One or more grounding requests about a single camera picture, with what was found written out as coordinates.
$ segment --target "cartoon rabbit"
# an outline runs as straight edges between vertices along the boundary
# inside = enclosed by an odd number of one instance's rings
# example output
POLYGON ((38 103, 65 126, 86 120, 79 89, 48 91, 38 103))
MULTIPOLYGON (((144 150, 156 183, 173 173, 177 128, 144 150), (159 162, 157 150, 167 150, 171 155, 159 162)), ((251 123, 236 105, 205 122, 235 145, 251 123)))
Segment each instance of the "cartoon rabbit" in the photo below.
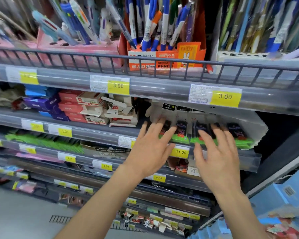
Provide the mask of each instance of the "cartoon rabbit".
MULTIPOLYGON (((184 57, 183 57, 183 59, 184 59, 184 60, 189 60, 189 52, 187 53, 187 55, 186 55, 186 53, 184 53, 184 57)), ((186 66, 187 63, 186 63, 186 62, 182 62, 182 65, 183 65, 183 66, 186 66)))

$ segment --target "left hand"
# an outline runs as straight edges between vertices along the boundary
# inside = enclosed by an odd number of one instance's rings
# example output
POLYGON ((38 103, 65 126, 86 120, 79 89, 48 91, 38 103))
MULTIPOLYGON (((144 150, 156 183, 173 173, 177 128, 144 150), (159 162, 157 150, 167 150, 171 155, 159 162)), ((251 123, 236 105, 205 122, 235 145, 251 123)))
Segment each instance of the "left hand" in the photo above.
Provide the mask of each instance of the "left hand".
POLYGON ((165 132, 161 139, 158 138, 165 120, 161 118, 157 123, 152 123, 147 132, 147 122, 144 122, 133 149, 123 163, 130 171, 138 173, 140 180, 156 173, 175 147, 174 143, 168 145, 168 142, 175 133, 176 126, 165 132))

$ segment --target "right hand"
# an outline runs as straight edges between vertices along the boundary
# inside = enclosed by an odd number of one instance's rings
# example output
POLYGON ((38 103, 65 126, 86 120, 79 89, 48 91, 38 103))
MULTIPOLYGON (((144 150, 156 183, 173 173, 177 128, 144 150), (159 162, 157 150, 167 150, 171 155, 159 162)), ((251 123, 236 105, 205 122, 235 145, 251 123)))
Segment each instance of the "right hand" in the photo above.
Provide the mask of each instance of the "right hand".
POLYGON ((198 131, 207 147, 205 160, 200 144, 195 143, 194 156, 199 174, 216 198, 226 193, 241 192, 239 157, 235 140, 227 128, 220 129, 214 124, 211 127, 218 146, 206 132, 198 131))

